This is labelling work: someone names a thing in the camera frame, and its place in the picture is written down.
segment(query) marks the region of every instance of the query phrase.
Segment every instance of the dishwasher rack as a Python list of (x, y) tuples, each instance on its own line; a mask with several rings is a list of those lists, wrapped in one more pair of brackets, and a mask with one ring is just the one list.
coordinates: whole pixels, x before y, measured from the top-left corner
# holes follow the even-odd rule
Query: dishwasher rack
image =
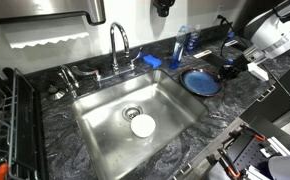
[(14, 69), (11, 96), (4, 93), (0, 109), (0, 165), (8, 165), (5, 179), (47, 179), (39, 95)]

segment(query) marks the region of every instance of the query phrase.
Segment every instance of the kitchen faucet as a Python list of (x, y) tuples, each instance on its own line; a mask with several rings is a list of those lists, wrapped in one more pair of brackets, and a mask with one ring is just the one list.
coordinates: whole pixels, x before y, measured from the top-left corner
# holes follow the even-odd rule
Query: kitchen faucet
[(128, 38), (125, 33), (124, 28), (117, 22), (113, 22), (110, 28), (110, 33), (111, 33), (111, 43), (112, 43), (112, 55), (113, 55), (113, 72), (114, 74), (119, 73), (119, 68), (118, 68), (118, 63), (116, 59), (116, 47), (115, 47), (115, 36), (114, 36), (114, 28), (117, 27), (119, 31), (121, 32), (123, 41), (124, 41), (124, 48), (125, 48), (125, 54), (126, 57), (129, 57), (129, 45), (128, 45)]
[[(66, 88), (72, 94), (73, 98), (77, 98), (76, 88), (79, 88), (79, 84), (75, 79), (71, 70), (69, 70), (66, 66), (61, 65), (61, 70), (58, 72), (58, 75), (63, 79), (66, 84)], [(72, 79), (73, 83), (71, 83), (68, 79), (68, 76)]]

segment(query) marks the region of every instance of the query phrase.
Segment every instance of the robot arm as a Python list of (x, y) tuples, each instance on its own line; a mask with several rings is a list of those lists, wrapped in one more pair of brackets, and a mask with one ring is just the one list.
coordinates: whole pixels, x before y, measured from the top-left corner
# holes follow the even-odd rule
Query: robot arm
[(222, 67), (220, 79), (232, 79), (240, 71), (248, 70), (263, 81), (267, 73), (257, 65), (267, 59), (290, 55), (290, 21), (281, 22), (280, 18), (290, 13), (290, 0), (257, 16), (245, 27), (244, 37), (253, 45), (234, 60), (231, 66)]
[(290, 54), (290, 21), (280, 21), (280, 17), (288, 13), (290, 0), (257, 16), (245, 27), (245, 38), (253, 42), (266, 58)]

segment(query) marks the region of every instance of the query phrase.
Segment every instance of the blue sponge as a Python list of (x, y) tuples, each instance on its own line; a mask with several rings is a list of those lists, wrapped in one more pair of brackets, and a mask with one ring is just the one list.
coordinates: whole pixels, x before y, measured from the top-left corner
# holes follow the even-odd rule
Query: blue sponge
[(162, 61), (160, 59), (154, 58), (152, 55), (144, 56), (143, 60), (146, 64), (151, 65), (153, 68), (157, 68), (162, 65)]

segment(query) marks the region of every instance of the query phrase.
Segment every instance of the blue plate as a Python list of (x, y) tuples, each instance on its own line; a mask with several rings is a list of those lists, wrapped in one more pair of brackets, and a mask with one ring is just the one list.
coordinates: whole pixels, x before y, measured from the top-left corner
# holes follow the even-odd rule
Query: blue plate
[(201, 96), (215, 96), (221, 91), (222, 85), (216, 79), (215, 74), (203, 69), (186, 69), (181, 73), (182, 84)]

